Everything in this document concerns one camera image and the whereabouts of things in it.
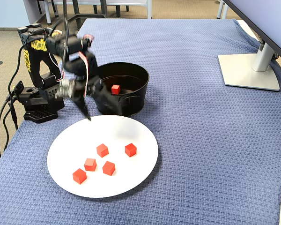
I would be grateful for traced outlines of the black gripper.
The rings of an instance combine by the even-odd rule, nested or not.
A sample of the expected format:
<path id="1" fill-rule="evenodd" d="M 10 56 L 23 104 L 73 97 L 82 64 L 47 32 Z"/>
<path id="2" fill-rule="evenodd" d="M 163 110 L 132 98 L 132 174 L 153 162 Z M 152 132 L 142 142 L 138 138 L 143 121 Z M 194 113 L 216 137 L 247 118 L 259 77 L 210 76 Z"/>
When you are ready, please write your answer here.
<path id="1" fill-rule="evenodd" d="M 122 115 L 122 108 L 118 99 L 109 93 L 98 75 L 89 78 L 88 81 L 72 80 L 72 101 L 85 118 L 91 121 L 91 116 L 85 103 L 86 96 L 91 96 L 94 99 L 101 114 Z"/>

